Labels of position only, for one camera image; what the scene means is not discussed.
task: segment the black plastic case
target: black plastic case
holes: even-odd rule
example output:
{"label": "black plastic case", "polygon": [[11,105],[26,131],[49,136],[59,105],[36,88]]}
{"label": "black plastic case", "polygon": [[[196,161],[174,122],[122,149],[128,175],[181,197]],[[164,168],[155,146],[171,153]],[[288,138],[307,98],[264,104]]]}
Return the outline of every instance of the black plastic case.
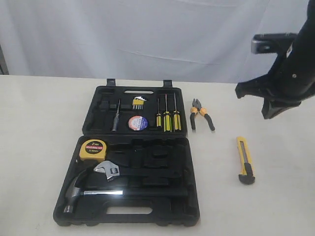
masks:
{"label": "black plastic case", "polygon": [[[181,115],[182,130],[166,133],[156,128],[156,114],[160,101],[160,112],[165,111],[165,94],[168,95],[168,110],[174,111],[174,94],[177,110]],[[142,96],[147,101],[143,110],[134,111],[132,100]],[[117,131],[111,131],[118,100],[121,100]],[[148,127],[134,131],[128,127],[132,116],[144,116]],[[94,93],[83,134],[76,145],[63,186],[54,210],[54,220],[60,226],[99,223],[156,223],[193,226],[199,220],[199,206],[193,172],[187,124],[182,93],[173,88],[170,80],[163,87],[117,87],[114,79],[107,80],[107,86],[99,86]],[[79,158],[81,145],[89,139],[99,139],[106,143],[106,160],[124,168],[159,169],[160,176],[149,175],[119,176],[108,181],[103,173],[93,172],[98,162],[82,161]],[[84,190],[127,190],[130,195],[85,195],[76,202],[74,213],[64,213],[65,193],[71,181],[83,170],[89,174],[80,182]],[[177,178],[163,177],[169,171],[179,173]],[[107,214],[109,207],[150,207],[149,214]]]}

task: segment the pliers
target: pliers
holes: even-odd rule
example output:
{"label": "pliers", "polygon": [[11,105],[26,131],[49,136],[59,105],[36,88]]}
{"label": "pliers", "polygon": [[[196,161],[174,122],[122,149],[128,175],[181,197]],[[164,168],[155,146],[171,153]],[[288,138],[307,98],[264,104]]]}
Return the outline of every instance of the pliers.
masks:
{"label": "pliers", "polygon": [[193,99],[192,108],[191,108],[190,112],[191,112],[190,123],[191,123],[192,130],[196,129],[195,116],[198,114],[198,112],[207,120],[210,129],[212,131],[215,130],[215,127],[212,123],[211,117],[207,114],[207,110],[201,106],[201,103],[198,99]]}

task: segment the hammer head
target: hammer head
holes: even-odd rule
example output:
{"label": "hammer head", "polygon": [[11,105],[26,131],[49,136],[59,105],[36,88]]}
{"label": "hammer head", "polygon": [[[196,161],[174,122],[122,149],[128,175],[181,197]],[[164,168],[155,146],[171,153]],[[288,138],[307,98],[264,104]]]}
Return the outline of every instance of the hammer head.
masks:
{"label": "hammer head", "polygon": [[72,180],[71,184],[69,185],[65,193],[67,205],[63,210],[64,213],[73,213],[75,202],[81,195],[81,188],[77,186],[79,184],[79,181],[85,176],[85,173],[85,171],[81,172],[77,177]]}
{"label": "hammer head", "polygon": [[107,180],[113,180],[115,176],[120,176],[119,166],[111,161],[103,161],[99,163],[95,168],[94,172],[106,174]]}

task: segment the case latch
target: case latch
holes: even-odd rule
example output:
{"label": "case latch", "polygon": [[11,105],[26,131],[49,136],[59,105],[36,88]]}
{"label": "case latch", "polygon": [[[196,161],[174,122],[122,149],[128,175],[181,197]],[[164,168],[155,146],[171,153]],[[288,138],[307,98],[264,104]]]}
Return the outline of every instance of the case latch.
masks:
{"label": "case latch", "polygon": [[163,80],[163,87],[170,87],[172,88],[172,80]]}
{"label": "case latch", "polygon": [[116,79],[107,79],[106,86],[116,86]]}

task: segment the tool kit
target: tool kit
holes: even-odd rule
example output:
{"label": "tool kit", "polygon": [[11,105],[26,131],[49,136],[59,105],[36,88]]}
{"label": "tool kit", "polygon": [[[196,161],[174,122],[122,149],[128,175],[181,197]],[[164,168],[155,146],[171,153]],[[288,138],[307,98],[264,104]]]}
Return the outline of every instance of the tool kit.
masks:
{"label": "tool kit", "polygon": [[[60,226],[156,223],[193,226],[199,206],[181,90],[96,88],[54,220]],[[148,207],[148,214],[109,208]]]}

